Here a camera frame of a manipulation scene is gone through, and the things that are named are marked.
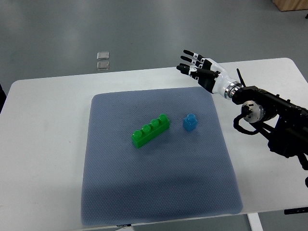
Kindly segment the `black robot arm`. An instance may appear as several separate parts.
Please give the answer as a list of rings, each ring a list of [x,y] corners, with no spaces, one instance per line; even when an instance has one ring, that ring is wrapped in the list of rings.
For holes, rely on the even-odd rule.
[[[232,98],[241,106],[233,127],[247,135],[261,134],[271,152],[286,158],[296,156],[308,168],[308,111],[256,86],[247,86],[242,77]]]

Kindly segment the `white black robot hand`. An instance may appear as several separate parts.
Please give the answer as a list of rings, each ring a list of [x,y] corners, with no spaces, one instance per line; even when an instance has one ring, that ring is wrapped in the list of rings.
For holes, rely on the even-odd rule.
[[[212,94],[219,94],[230,100],[242,84],[231,78],[225,68],[210,58],[184,50],[180,58],[187,62],[181,63],[176,69],[182,74],[195,79],[198,84]]]

